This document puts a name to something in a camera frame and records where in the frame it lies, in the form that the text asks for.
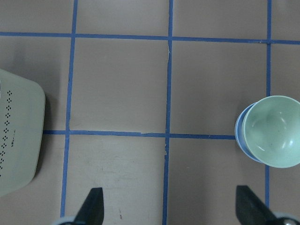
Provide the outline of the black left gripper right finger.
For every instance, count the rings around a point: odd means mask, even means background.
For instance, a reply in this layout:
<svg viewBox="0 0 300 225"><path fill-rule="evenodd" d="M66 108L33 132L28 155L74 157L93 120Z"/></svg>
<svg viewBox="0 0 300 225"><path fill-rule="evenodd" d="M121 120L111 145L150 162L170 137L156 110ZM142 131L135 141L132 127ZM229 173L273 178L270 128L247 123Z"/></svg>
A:
<svg viewBox="0 0 300 225"><path fill-rule="evenodd" d="M236 187L235 214L241 225L273 225L277 217L246 185Z"/></svg>

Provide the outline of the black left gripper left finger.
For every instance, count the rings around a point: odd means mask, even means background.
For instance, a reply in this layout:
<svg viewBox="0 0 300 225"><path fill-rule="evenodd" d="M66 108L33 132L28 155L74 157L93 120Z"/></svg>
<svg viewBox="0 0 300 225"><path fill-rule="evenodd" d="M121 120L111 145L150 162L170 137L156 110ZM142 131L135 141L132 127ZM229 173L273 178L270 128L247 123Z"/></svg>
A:
<svg viewBox="0 0 300 225"><path fill-rule="evenodd" d="M103 221L103 189L92 188L74 219L74 225L101 225Z"/></svg>

